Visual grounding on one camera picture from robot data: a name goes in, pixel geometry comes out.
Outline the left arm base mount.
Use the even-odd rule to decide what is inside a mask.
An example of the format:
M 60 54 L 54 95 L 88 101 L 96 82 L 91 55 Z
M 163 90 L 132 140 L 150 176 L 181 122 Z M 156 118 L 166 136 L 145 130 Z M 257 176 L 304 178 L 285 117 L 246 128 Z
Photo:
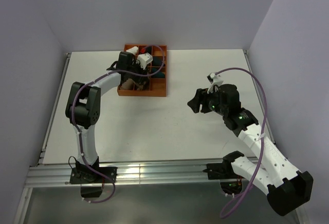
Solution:
M 107 166 L 97 169 L 103 176 L 90 171 L 88 168 L 78 169 L 74 167 L 71 171 L 69 183 L 80 185 L 80 194 L 83 198 L 99 198 L 103 192 L 103 185 L 116 181 L 117 167 Z

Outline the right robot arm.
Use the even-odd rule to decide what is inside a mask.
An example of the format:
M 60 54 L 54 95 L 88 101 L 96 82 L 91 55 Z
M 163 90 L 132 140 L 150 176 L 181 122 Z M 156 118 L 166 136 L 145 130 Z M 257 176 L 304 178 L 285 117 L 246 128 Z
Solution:
M 214 90 L 199 88 L 187 105 L 194 113 L 215 112 L 223 117 L 225 126 L 244 142 L 261 160 L 262 168 L 253 177 L 256 164 L 243 153 L 234 151 L 221 163 L 209 163 L 204 170 L 209 179 L 241 176 L 252 182 L 267 197 L 272 209 L 285 216 L 310 200 L 313 177 L 291 164 L 272 141 L 261 133 L 261 125 L 249 110 L 243 108 L 237 87 L 215 85 Z

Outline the tan sock with maroon cuff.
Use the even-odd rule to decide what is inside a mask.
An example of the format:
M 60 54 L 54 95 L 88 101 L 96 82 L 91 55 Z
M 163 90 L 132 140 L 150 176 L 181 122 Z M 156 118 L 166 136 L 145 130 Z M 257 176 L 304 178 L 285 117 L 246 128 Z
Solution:
M 120 90 L 133 90 L 134 89 L 134 81 L 132 79 L 127 79 L 124 83 L 120 85 Z

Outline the brown argyle sock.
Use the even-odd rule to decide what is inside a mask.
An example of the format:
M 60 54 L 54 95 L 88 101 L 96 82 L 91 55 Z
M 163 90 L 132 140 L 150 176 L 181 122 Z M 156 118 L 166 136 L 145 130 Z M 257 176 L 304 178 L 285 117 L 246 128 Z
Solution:
M 135 91 L 146 91 L 150 89 L 150 81 L 144 81 L 144 82 L 135 82 L 134 83 L 134 90 Z

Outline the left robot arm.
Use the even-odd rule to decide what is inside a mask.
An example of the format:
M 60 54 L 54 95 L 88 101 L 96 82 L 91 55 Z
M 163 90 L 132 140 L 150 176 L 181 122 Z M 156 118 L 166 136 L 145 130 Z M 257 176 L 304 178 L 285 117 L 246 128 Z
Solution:
M 100 118 L 102 95 L 118 86 L 128 90 L 136 85 L 142 90 L 149 82 L 147 64 L 153 58 L 149 54 L 141 56 L 137 53 L 137 46 L 122 51 L 104 75 L 88 83 L 74 82 L 71 86 L 65 115 L 77 134 L 76 169 L 82 172 L 87 182 L 95 182 L 100 176 L 95 125 Z

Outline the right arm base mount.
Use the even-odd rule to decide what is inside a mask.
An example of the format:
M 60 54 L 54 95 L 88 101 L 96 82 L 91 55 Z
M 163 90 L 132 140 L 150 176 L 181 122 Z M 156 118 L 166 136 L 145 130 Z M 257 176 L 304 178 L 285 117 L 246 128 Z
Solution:
M 209 180 L 244 178 L 241 175 L 236 174 L 230 165 L 223 162 L 206 164 L 203 173 L 207 174 Z

